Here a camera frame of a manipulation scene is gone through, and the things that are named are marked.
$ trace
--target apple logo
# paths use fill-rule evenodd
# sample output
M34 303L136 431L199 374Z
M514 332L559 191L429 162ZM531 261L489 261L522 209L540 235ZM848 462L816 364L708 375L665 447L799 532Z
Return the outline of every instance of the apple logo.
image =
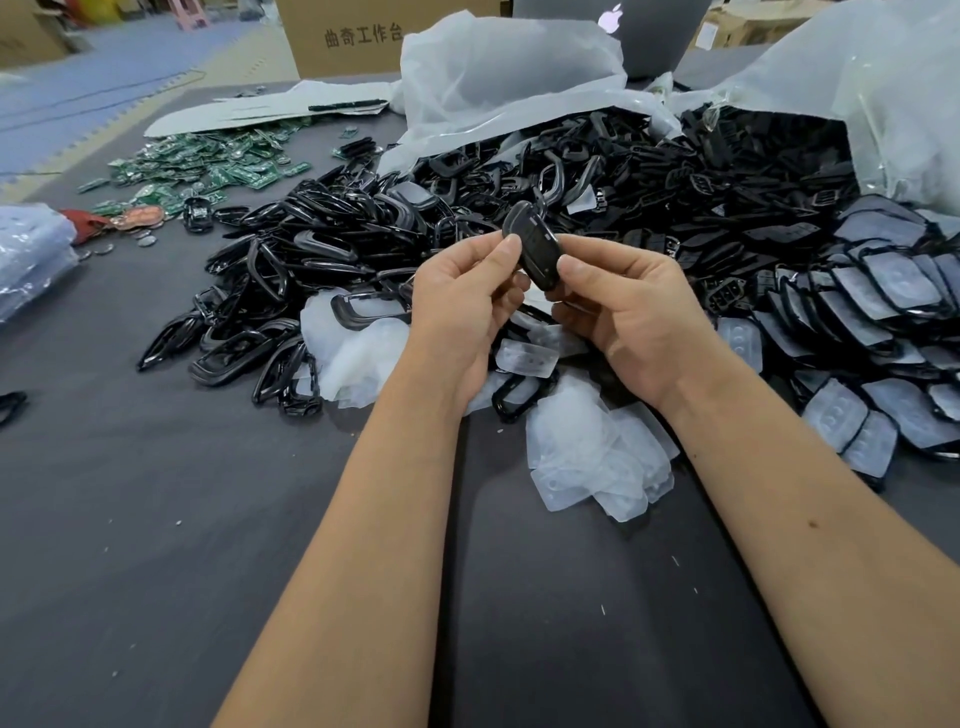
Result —
M600 19L597 20L597 25L603 28L608 34L616 33L617 28L620 27L620 16L623 15L623 11L620 10L622 6L617 3L616 7L611 11L604 12Z

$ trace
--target plastic bag bundle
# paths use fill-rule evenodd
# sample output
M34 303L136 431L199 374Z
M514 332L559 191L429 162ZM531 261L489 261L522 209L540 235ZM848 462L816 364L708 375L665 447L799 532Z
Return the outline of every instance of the plastic bag bundle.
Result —
M300 312L300 332L320 368L321 397L341 408L366 407L376 401L393 372L410 327L398 319L379 319L361 331L344 328L330 308L333 297L342 293L330 289L307 301ZM362 313L377 313L377 303L365 302Z
M527 465L549 511L593 496L611 518L636 518L673 488L678 452L642 402L611 412L596 385L571 373L527 418Z
M626 88L619 42L588 20L474 17L456 12L403 39L407 132L378 172L578 111L650 116L658 136L680 122L651 93Z
M960 214L958 32L955 0L849 0L714 88L661 96L678 115L713 103L842 119L861 192Z
M77 265L76 234L47 205L0 206L0 323Z

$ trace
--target laptop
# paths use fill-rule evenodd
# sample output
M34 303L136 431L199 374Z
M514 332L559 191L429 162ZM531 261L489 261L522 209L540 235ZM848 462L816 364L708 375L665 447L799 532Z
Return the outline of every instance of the laptop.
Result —
M630 79L676 70L710 0L514 0L514 17L592 20L623 48Z

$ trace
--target cardboard box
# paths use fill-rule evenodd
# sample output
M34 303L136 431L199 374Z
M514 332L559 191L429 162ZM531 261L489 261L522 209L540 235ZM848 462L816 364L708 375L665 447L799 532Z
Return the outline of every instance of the cardboard box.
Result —
M707 11L690 48L733 48L776 43L824 8L829 0L732 2Z
M44 22L34 0L0 0L0 68L57 61L69 53Z
M276 0L302 79L400 70L403 37L468 10L500 15L500 0Z

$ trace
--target paper sheet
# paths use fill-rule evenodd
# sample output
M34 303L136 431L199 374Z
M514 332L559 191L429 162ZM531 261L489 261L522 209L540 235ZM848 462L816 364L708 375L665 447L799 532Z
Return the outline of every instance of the paper sheet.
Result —
M216 129L235 129L253 124L265 124L298 116L316 116L324 113L348 115L374 114L387 104L365 109L343 111L310 111L312 106L347 104L358 101L393 98L396 84L370 82L366 84L327 84L323 81L301 81L282 93L247 96L202 104L161 116L144 136L169 136L177 133L209 132Z

